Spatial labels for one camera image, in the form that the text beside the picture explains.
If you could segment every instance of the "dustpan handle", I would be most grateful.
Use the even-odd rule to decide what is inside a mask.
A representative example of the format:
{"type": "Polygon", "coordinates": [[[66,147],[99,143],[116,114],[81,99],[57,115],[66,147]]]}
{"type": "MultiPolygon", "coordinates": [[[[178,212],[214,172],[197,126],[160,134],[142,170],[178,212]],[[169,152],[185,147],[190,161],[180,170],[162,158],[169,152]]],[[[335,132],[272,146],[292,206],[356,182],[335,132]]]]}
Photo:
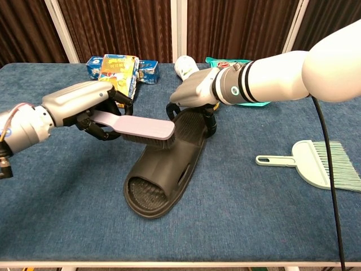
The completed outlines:
{"type": "Polygon", "coordinates": [[[256,157],[258,165],[271,165],[274,167],[295,167],[296,160],[292,156],[272,156],[258,155],[256,157]]]}

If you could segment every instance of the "brush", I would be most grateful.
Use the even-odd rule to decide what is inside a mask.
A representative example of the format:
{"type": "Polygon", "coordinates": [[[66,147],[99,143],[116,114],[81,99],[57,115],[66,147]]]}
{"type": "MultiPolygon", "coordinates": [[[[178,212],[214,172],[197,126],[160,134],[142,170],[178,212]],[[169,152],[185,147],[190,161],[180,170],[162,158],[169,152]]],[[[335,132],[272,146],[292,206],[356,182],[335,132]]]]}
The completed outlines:
{"type": "Polygon", "coordinates": [[[117,116],[103,111],[95,111],[90,117],[98,124],[111,127],[122,134],[123,139],[136,143],[171,148],[175,141],[175,125],[169,120],[150,119],[137,116],[117,116]]]}
{"type": "MultiPolygon", "coordinates": [[[[330,141],[334,186],[338,189],[361,192],[361,178],[339,141],[330,141]]],[[[296,167],[309,184],[331,189],[326,145],[324,141],[298,141],[292,147],[292,156],[258,155],[258,165],[296,167]]]]}

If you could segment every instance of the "blue box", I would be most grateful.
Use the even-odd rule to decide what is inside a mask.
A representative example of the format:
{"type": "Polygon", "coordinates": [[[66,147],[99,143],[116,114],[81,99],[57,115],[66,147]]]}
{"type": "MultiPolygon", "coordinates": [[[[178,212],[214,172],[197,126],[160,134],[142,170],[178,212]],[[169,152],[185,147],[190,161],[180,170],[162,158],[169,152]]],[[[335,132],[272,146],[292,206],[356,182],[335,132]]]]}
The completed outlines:
{"type": "Polygon", "coordinates": [[[86,63],[86,68],[91,79],[97,80],[100,75],[100,68],[102,67],[103,57],[92,56],[86,63]]]}
{"type": "Polygon", "coordinates": [[[159,79],[158,61],[155,60],[140,60],[138,69],[138,81],[154,85],[159,79]]]}

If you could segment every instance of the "white robotic arm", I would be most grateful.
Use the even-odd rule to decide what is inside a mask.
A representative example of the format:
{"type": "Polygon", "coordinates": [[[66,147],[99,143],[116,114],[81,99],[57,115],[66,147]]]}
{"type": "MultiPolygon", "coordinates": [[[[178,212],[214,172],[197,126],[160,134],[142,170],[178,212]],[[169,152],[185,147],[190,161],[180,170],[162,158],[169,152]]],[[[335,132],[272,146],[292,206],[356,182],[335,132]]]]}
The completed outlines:
{"type": "Polygon", "coordinates": [[[310,51],[291,51],[229,68],[194,72],[170,97],[183,107],[276,102],[309,95],[342,102],[361,95],[361,20],[310,51]]]}

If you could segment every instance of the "black cable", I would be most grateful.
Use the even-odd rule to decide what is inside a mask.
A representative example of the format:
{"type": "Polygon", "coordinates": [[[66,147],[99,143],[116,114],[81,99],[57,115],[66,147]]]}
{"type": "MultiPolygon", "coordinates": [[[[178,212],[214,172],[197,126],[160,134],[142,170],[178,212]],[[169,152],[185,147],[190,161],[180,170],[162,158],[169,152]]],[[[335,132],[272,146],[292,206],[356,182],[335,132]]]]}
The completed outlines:
{"type": "Polygon", "coordinates": [[[332,157],[331,157],[331,148],[329,145],[329,138],[326,129],[325,119],[323,118],[322,111],[320,104],[318,103],[315,97],[312,97],[314,105],[317,110],[318,117],[320,118],[323,137],[326,144],[326,152],[327,152],[327,160],[328,160],[328,169],[329,169],[329,182],[331,184],[331,195],[332,195],[332,204],[333,204],[333,213],[334,213],[334,220],[336,223],[336,232],[337,232],[337,241],[338,241],[338,254],[340,256],[341,262],[341,270],[346,271],[345,268],[345,256],[344,256],[344,248],[342,245],[342,236],[341,236],[341,225],[340,225],[340,218],[338,216],[338,207],[337,207],[337,199],[336,199],[336,189],[334,188],[334,179],[333,179],[333,167],[332,167],[332,157]]]}

